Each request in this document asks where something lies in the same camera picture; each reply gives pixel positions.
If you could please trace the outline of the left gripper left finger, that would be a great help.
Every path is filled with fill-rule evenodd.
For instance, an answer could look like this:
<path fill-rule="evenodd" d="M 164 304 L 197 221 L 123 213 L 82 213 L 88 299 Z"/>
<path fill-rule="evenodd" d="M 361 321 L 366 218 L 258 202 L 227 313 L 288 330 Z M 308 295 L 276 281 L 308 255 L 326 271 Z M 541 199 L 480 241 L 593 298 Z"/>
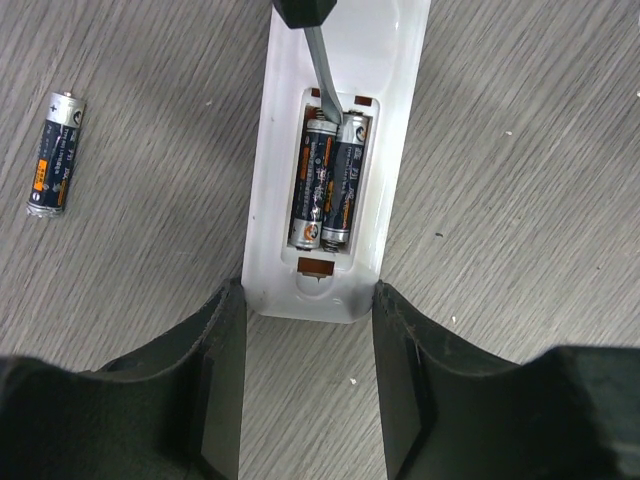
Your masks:
<path fill-rule="evenodd" d="M 5 479 L 235 479 L 247 307 L 238 280 L 96 371 L 1 361 Z"/>

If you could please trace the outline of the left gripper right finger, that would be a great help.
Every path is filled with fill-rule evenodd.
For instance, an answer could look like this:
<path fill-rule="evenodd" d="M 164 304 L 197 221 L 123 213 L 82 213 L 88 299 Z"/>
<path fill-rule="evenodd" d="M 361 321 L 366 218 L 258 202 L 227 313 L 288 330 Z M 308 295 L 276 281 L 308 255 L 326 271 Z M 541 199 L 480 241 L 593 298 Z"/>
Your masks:
<path fill-rule="evenodd" d="M 639 352 L 557 346 L 516 364 L 387 283 L 372 331 L 391 479 L 635 479 Z"/>

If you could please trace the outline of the grey battery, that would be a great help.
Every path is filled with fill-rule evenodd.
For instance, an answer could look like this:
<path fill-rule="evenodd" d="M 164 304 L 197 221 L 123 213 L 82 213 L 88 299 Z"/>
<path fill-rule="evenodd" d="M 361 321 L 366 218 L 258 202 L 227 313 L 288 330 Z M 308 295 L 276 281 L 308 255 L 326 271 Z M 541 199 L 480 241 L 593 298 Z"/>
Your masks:
<path fill-rule="evenodd" d="M 64 213 L 86 102 L 71 92 L 49 97 L 27 213 L 39 218 Z"/>

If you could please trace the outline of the wide white remote control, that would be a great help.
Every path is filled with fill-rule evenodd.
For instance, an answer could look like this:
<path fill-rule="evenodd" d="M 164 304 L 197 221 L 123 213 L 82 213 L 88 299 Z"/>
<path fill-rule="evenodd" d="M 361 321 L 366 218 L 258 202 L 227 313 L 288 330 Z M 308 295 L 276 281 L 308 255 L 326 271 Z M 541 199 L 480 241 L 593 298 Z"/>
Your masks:
<path fill-rule="evenodd" d="M 340 126 L 304 32 L 272 17 L 241 277 L 255 312 L 351 323 L 370 311 L 429 10 L 340 1 L 326 15 Z"/>

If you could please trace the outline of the orange handled screwdriver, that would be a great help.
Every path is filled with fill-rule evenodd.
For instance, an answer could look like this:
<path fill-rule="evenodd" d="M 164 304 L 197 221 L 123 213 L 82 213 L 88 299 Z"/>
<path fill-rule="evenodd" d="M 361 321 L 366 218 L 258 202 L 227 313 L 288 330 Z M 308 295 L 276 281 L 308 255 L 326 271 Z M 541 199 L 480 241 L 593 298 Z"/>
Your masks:
<path fill-rule="evenodd" d="M 319 85 L 321 108 L 326 118 L 336 124 L 343 121 L 328 61 L 321 26 L 336 6 L 335 0 L 273 0 L 272 5 L 289 29 L 302 29 Z"/>

